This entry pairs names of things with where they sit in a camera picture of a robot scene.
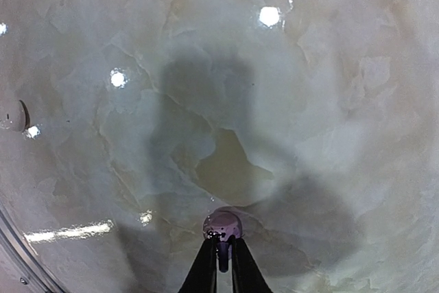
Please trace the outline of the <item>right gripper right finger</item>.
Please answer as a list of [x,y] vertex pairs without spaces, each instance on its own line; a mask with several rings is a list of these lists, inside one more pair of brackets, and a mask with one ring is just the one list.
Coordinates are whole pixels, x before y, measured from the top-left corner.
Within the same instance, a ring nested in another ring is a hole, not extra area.
[[273,293],[243,238],[231,237],[233,292]]

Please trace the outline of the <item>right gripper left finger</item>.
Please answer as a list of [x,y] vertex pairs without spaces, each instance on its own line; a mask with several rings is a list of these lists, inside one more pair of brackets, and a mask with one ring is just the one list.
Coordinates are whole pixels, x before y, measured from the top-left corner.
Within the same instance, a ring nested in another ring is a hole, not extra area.
[[178,293],[217,292],[217,239],[205,239]]

